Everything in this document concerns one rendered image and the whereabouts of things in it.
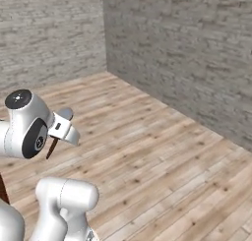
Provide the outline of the dark brown wooden piece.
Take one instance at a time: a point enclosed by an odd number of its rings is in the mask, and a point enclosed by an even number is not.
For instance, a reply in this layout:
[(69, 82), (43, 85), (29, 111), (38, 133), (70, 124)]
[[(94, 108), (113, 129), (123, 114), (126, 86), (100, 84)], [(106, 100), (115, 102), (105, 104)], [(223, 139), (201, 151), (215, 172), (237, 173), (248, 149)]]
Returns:
[(10, 204), (1, 173), (0, 173), (0, 199), (3, 200), (5, 203)]

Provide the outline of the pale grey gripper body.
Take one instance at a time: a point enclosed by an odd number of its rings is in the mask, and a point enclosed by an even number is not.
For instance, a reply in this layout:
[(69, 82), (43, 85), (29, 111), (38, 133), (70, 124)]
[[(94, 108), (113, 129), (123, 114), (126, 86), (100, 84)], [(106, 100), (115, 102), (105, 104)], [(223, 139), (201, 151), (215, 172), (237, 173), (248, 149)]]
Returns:
[(79, 131), (73, 125), (71, 125), (63, 140), (71, 145), (76, 146), (79, 143), (80, 137), (81, 135)]

